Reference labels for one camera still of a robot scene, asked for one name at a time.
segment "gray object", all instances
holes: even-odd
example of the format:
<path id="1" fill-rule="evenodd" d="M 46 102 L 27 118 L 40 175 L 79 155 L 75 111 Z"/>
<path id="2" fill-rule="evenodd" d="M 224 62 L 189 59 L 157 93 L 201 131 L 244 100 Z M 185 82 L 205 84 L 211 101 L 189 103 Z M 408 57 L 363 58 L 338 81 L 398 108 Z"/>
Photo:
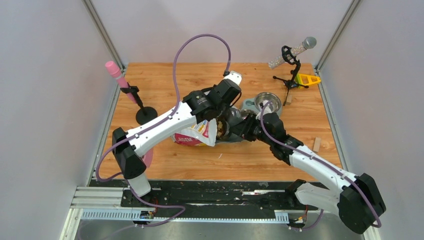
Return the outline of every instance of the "gray object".
<path id="1" fill-rule="evenodd" d="M 278 96 L 271 92 L 261 92 L 256 95 L 254 98 L 248 98 L 243 101 L 241 104 L 241 111 L 251 110 L 258 114 L 261 111 L 260 104 L 264 101 L 271 101 L 271 110 L 273 113 L 277 113 L 278 116 L 281 116 L 283 111 L 281 100 Z"/>
<path id="2" fill-rule="evenodd" d="M 318 214 L 308 213 L 308 225 L 317 219 Z M 132 221 L 124 220 L 82 220 L 81 239 L 97 240 L 126 226 Z M 206 223 L 170 222 L 158 228 L 134 227 L 119 232 L 109 240 L 362 240 L 362 236 L 350 231 L 340 219 L 325 213 L 319 227 L 304 232 L 289 230 L 284 224 L 272 223 Z"/>
<path id="3" fill-rule="evenodd" d="M 140 209 L 84 209 L 81 220 L 121 220 L 139 221 L 142 218 Z M 152 223 L 167 220 L 167 216 L 155 216 L 150 219 Z M 211 217 L 176 217 L 172 222 L 183 223 L 229 223 L 229 224 L 289 224 L 289 214 L 280 210 L 275 210 L 274 218 L 211 218 Z"/>

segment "metal frame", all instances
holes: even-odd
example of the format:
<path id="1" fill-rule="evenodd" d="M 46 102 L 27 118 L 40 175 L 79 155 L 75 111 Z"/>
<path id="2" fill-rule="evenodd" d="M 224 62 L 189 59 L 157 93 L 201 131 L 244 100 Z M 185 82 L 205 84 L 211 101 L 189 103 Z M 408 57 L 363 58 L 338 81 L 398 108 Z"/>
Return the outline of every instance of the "metal frame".
<path id="1" fill-rule="evenodd" d="M 116 64 L 121 68 L 123 72 L 125 72 L 125 66 L 122 63 L 122 60 L 115 49 L 105 27 L 102 24 L 102 21 L 100 20 L 100 17 L 98 13 L 96 12 L 96 9 L 92 3 L 91 0 L 82 0 L 84 3 L 88 13 L 90 14 L 97 30 L 99 31 L 101 37 L 103 38 L 104 43 L 106 44 L 107 49 L 109 50 L 113 60 L 116 62 Z M 358 8 L 359 4 L 361 3 L 361 0 L 352 0 L 349 8 L 347 9 L 345 15 L 343 16 L 342 21 L 340 22 L 339 26 L 337 27 L 334 35 L 332 36 L 328 46 L 326 47 L 324 53 L 322 54 L 320 60 L 318 61 L 318 64 L 315 66 L 315 71 L 317 75 L 320 75 L 320 70 L 323 68 L 328 56 L 330 55 L 332 49 L 334 48 L 337 40 L 339 39 L 340 35 L 343 33 L 343 30 L 345 29 L 346 25 L 348 24 L 349 20 L 351 19 L 352 15 L 354 14 L 355 10 Z M 335 123 L 334 115 L 331 110 L 331 105 L 328 102 L 327 94 L 326 94 L 326 87 L 325 85 L 319 84 L 319 91 L 321 93 L 322 101 L 325 107 L 325 111 L 327 113 L 328 121 L 331 127 L 331 131 L 334 137 L 334 142 L 336 144 L 337 152 L 340 157 L 341 164 L 344 169 L 347 169 L 347 163 L 345 159 L 345 155 L 343 153 L 343 146 L 341 144 L 339 135 L 338 135 L 338 129 L 337 125 Z M 93 164 L 93 170 L 95 169 L 96 164 L 98 163 L 101 154 L 104 150 L 107 134 L 112 122 L 112 118 L 115 112 L 115 108 L 118 102 L 118 96 L 119 96 L 119 87 L 116 86 L 113 99 L 110 103 L 110 110 L 106 118 L 106 122 L 103 129 L 103 134 L 100 139 L 100 143 L 98 145 L 96 157 Z M 87 179 L 87 184 L 92 179 L 92 174 Z M 81 219 L 89 219 L 89 218 L 102 218 L 102 219 L 128 219 L 133 217 L 135 213 L 139 213 L 140 211 L 152 211 L 153 208 L 151 207 L 139 207 L 139 208 L 127 208 L 127 207 L 121 207 L 121 197 L 122 197 L 122 190 L 125 188 L 121 187 L 78 187 L 75 191 L 74 199 L 72 201 L 72 204 L 70 206 L 68 216 L 66 218 L 66 222 L 64 224 L 62 233 L 60 235 L 61 240 L 73 240 L 75 239 L 75 236 L 78 231 L 78 226 Z M 279 223 L 283 220 L 285 220 L 285 216 L 288 213 L 297 213 L 299 211 L 296 210 L 281 210 L 276 211 L 275 218 L 274 219 L 267 219 L 265 220 L 266 223 Z M 190 219 L 190 218 L 181 218 L 176 219 L 176 221 L 181 222 L 198 222 L 202 221 L 202 219 Z M 205 219 L 203 221 L 206 222 L 222 222 L 221 219 Z M 246 222 L 245 220 L 240 219 L 234 219 L 235 222 Z M 363 235 L 365 240 L 380 240 L 380 235 L 378 233 L 378 230 L 376 228 L 370 227 Z"/>
<path id="2" fill-rule="evenodd" d="M 114 117 L 115 109 L 117 107 L 119 94 L 120 94 L 120 87 L 119 87 L 118 84 L 116 84 L 116 87 L 115 87 L 115 90 L 114 90 L 114 93 L 113 93 L 113 98 L 112 98 L 112 101 L 110 102 L 109 112 L 107 113 L 106 122 L 104 124 L 103 131 L 102 131 L 102 134 L 101 134 L 101 137 L 100 137 L 100 142 L 99 142 L 98 147 L 97 147 L 95 159 L 94 159 L 90 174 L 87 177 L 87 180 L 85 182 L 86 186 L 88 186 L 92 177 L 94 177 L 94 178 L 96 177 L 96 173 L 95 173 L 96 166 L 97 166 L 97 163 L 99 162 L 100 158 L 102 157 L 103 150 L 105 149 L 105 144 L 106 144 L 106 140 L 108 138 L 109 128 L 111 127 L 112 118 Z"/>
<path id="3" fill-rule="evenodd" d="M 330 55 L 331 51 L 333 50 L 333 47 L 335 46 L 337 40 L 339 40 L 339 37 L 342 35 L 343 31 L 345 30 L 346 25 L 349 23 L 349 20 L 352 18 L 353 14 L 355 13 L 356 9 L 358 8 L 359 4 L 362 2 L 362 0 L 352 0 L 349 7 L 347 8 L 346 13 L 344 14 L 340 24 L 338 25 L 337 29 L 335 30 L 333 36 L 331 37 L 330 42 L 328 43 L 327 47 L 324 50 L 324 53 L 321 55 L 321 58 L 318 61 L 318 64 L 316 65 L 315 69 L 319 72 L 324 64 L 326 63 L 326 60 L 328 56 Z"/>
<path id="4" fill-rule="evenodd" d="M 90 17 L 93 20 L 94 25 L 98 30 L 98 33 L 101 35 L 101 38 L 106 44 L 106 47 L 109 50 L 113 61 L 118 65 L 121 71 L 123 71 L 125 69 L 125 65 L 123 64 L 114 44 L 112 43 L 111 38 L 109 37 L 108 32 L 105 29 L 105 26 L 100 20 L 99 14 L 97 13 L 96 8 L 93 5 L 93 2 L 91 0 L 82 0 L 82 2 L 84 3 L 88 14 L 90 14 Z"/>

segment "black clamp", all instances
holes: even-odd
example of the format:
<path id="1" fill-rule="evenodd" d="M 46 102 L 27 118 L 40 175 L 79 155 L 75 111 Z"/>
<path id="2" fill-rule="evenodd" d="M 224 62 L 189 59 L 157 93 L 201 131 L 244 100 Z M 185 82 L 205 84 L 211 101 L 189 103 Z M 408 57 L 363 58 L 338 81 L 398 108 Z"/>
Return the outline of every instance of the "black clamp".
<path id="1" fill-rule="evenodd" d="M 137 94 L 140 92 L 137 86 L 131 86 L 128 84 L 128 87 L 121 87 L 120 90 L 124 94 L 131 94 L 134 97 L 137 105 L 140 107 L 140 110 L 138 110 L 138 112 L 135 114 L 135 120 L 138 124 L 146 124 L 158 116 L 158 112 L 153 107 L 143 106 L 143 102 L 140 99 L 140 96 Z"/>
<path id="2" fill-rule="evenodd" d="M 295 81 L 295 78 L 298 75 L 299 70 L 301 69 L 301 62 L 296 58 L 296 56 L 294 56 L 292 54 L 291 50 L 292 50 L 292 48 L 288 47 L 288 46 L 282 46 L 282 48 L 281 48 L 282 59 L 284 59 L 284 61 L 286 63 L 290 64 L 290 65 L 296 65 L 296 67 L 293 70 L 290 71 L 291 79 L 285 80 L 285 79 L 279 78 L 277 76 L 272 76 L 273 79 L 278 79 L 278 80 L 283 81 L 285 87 L 287 88 L 287 94 L 285 95 L 285 100 L 284 100 L 283 106 L 285 106 L 286 103 L 287 103 L 287 97 L 289 96 L 290 89 L 297 88 L 299 86 L 304 87 L 306 89 L 309 88 L 309 86 L 299 84 Z"/>

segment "wooden tabletop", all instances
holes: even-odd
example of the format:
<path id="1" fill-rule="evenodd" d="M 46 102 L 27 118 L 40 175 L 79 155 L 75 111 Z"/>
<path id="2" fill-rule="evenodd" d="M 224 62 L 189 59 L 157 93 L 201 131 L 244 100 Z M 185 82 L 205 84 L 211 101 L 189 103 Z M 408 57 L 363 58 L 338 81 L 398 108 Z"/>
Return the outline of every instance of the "wooden tabletop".
<path id="1" fill-rule="evenodd" d="M 218 84 L 222 80 L 225 63 L 179 63 L 177 82 L 182 97 L 193 90 Z M 274 70 L 266 63 L 233 63 L 230 70 L 242 75 L 242 98 L 236 104 L 261 92 L 271 92 L 283 101 L 286 88 L 273 75 L 288 79 L 292 66 L 284 64 Z M 314 75 L 311 64 L 303 63 L 301 74 Z M 131 85 L 140 89 L 144 106 L 154 107 L 161 115 L 176 103 L 171 63 L 130 63 L 125 76 Z M 312 149 L 316 137 L 321 138 L 318 154 L 341 167 L 326 111 L 317 85 L 308 89 L 292 89 L 292 103 L 283 107 L 281 119 L 288 134 Z M 112 131 L 136 128 L 139 107 L 125 94 L 120 94 L 116 105 L 105 149 L 112 144 Z M 120 169 L 112 153 L 103 161 L 100 175 L 109 177 Z M 309 174 L 274 158 L 263 142 L 222 143 L 215 147 L 184 146 L 170 138 L 153 149 L 153 163 L 146 171 L 149 179 L 167 180 L 233 180 L 233 181 L 313 181 Z"/>

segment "white wall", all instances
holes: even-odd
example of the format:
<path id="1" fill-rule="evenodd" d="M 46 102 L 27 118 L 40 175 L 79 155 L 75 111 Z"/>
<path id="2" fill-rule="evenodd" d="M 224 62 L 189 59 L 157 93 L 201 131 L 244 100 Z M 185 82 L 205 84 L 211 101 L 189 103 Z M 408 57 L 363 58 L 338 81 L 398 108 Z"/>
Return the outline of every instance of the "white wall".
<path id="1" fill-rule="evenodd" d="M 231 47 L 233 62 L 265 63 L 316 37 L 300 55 L 316 64 L 351 0 L 93 0 L 120 57 L 128 62 L 172 62 L 189 38 L 211 33 Z M 198 39 L 181 62 L 226 62 L 216 39 Z"/>
<path id="2" fill-rule="evenodd" d="M 56 240 L 115 88 L 82 1 L 0 3 L 0 239 Z"/>
<path id="3" fill-rule="evenodd" d="M 322 72 L 349 170 L 373 176 L 381 239 L 422 239 L 424 1 L 362 1 Z"/>

